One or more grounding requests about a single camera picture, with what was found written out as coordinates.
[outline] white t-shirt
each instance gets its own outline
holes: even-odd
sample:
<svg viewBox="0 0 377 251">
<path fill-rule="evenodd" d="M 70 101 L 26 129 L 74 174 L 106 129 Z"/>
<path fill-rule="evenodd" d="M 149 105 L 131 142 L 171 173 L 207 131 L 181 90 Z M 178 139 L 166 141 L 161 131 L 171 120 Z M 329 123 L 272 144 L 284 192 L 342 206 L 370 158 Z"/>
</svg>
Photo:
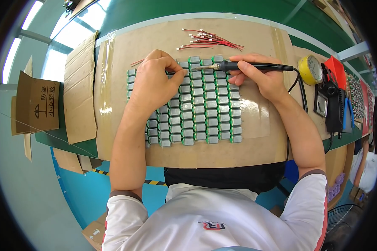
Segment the white t-shirt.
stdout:
<svg viewBox="0 0 377 251">
<path fill-rule="evenodd" d="M 349 173 L 349 180 L 352 184 L 355 181 L 357 169 L 359 169 L 360 162 L 363 158 L 363 149 L 353 156 L 352 167 Z M 366 164 L 363 168 L 363 173 L 360 178 L 359 188 L 369 193 L 376 184 L 377 179 L 377 154 L 367 152 Z"/>
<path fill-rule="evenodd" d="M 112 196 L 102 250 L 320 250 L 327 179 L 313 171 L 295 185 L 280 218 L 255 203 L 257 194 L 250 190 L 171 185 L 167 202 L 149 218 L 137 198 Z"/>
</svg>

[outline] black soldering iron handle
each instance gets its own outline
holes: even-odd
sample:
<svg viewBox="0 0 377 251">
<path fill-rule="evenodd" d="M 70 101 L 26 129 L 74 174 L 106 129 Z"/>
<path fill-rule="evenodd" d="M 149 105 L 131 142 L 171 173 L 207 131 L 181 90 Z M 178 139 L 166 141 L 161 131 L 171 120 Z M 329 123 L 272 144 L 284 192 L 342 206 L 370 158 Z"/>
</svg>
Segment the black soldering iron handle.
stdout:
<svg viewBox="0 0 377 251">
<path fill-rule="evenodd" d="M 256 67 L 259 70 L 267 70 L 267 71 L 293 71 L 293 66 L 290 65 L 280 65 L 277 63 L 249 63 L 252 66 Z M 234 71 L 238 70 L 238 63 L 237 62 L 229 62 L 229 61 L 222 61 L 219 63 L 219 70 L 220 71 Z"/>
</svg>

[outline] yellow tape roll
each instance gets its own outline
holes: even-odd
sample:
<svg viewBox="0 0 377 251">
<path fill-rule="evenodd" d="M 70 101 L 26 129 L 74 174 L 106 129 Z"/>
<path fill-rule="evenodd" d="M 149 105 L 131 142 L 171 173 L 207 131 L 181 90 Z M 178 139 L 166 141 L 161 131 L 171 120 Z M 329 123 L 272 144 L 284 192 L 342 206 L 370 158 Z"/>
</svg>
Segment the yellow tape roll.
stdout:
<svg viewBox="0 0 377 251">
<path fill-rule="evenodd" d="M 322 67 L 313 55 L 301 58 L 297 63 L 297 67 L 299 68 L 303 82 L 310 86 L 321 83 L 324 80 Z"/>
</svg>

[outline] shirt logo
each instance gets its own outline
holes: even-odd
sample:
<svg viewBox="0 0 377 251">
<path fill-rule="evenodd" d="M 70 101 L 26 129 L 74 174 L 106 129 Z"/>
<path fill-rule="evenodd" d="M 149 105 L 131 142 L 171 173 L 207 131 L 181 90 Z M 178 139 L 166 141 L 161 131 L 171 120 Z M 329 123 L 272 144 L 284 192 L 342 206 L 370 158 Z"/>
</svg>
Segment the shirt logo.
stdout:
<svg viewBox="0 0 377 251">
<path fill-rule="evenodd" d="M 202 223 L 205 230 L 220 231 L 221 229 L 225 229 L 225 224 L 222 222 L 199 221 L 198 223 Z"/>
</svg>

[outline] fan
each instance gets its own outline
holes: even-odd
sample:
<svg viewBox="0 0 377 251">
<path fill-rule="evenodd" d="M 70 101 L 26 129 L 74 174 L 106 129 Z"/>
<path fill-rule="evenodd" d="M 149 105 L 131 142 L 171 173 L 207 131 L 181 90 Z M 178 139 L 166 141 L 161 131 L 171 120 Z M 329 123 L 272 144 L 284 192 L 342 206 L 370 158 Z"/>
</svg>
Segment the fan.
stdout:
<svg viewBox="0 0 377 251">
<path fill-rule="evenodd" d="M 331 209 L 328 212 L 327 234 L 321 250 L 339 250 L 356 227 L 362 212 L 362 208 L 354 204 L 345 204 Z"/>
</svg>

